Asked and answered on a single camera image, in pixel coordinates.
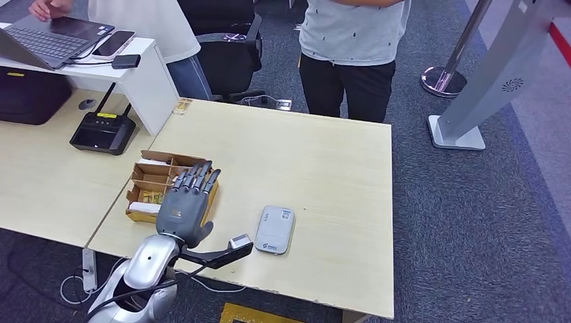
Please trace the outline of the person's right hand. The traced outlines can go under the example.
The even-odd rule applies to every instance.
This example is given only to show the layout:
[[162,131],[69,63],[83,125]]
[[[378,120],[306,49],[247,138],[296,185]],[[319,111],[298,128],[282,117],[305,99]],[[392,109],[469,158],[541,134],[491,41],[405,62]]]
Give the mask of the person's right hand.
[[28,8],[29,12],[38,20],[47,20],[65,17],[70,13],[74,0],[35,0]]

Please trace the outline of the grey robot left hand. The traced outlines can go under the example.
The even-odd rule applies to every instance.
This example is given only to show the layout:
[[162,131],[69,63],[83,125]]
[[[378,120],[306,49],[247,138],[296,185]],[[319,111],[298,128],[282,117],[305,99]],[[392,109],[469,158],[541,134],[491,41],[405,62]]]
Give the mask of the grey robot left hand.
[[206,220],[209,198],[221,170],[205,161],[182,171],[167,191],[156,217],[156,231],[174,236],[188,249],[197,247],[213,230]]

